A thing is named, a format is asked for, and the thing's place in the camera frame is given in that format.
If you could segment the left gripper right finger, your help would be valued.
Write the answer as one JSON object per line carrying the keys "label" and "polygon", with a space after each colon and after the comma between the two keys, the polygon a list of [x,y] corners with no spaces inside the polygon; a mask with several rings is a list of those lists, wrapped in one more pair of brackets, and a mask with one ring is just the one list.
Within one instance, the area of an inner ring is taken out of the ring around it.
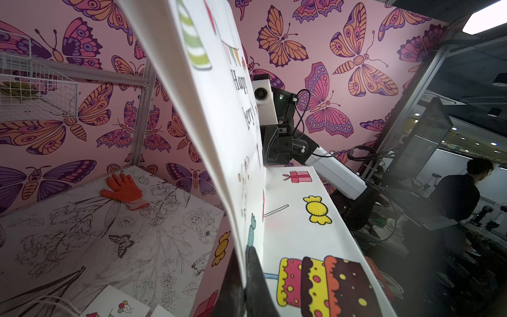
{"label": "left gripper right finger", "polygon": [[246,249],[247,284],[245,305],[247,317],[278,317],[279,313],[271,299],[257,251],[253,246]]}

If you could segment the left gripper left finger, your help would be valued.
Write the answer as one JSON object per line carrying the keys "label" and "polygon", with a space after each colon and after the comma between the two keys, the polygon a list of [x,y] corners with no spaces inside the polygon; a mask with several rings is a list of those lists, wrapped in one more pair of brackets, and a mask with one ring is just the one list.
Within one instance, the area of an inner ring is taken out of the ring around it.
{"label": "left gripper left finger", "polygon": [[242,286],[238,259],[233,251],[211,317],[244,316],[247,316],[245,290]]}

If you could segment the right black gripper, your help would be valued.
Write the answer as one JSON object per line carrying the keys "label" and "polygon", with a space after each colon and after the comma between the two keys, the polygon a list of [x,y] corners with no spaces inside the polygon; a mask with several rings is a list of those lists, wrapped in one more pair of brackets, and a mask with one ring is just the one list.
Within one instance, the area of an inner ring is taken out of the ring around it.
{"label": "right black gripper", "polygon": [[289,124],[262,125],[264,166],[286,165],[293,158],[293,127]]}

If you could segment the white paper gift bag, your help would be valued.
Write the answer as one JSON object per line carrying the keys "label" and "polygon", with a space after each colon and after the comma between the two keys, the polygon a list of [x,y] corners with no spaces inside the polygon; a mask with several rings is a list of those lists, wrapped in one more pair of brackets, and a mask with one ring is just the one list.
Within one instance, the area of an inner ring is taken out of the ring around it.
{"label": "white paper gift bag", "polygon": [[80,317],[145,317],[150,307],[108,285],[79,314]]}

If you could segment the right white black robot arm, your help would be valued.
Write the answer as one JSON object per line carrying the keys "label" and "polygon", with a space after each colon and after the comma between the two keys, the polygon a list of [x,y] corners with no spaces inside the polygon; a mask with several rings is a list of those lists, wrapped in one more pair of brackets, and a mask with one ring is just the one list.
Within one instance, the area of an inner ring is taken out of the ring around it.
{"label": "right white black robot arm", "polygon": [[297,111],[297,104],[302,102],[303,94],[307,91],[302,89],[293,94],[274,87],[254,89],[256,106],[260,112],[263,164],[286,165],[296,160],[301,165],[311,166],[318,176],[335,188],[331,200],[347,228],[357,231],[367,224],[378,198],[377,192],[294,127],[289,116]]}

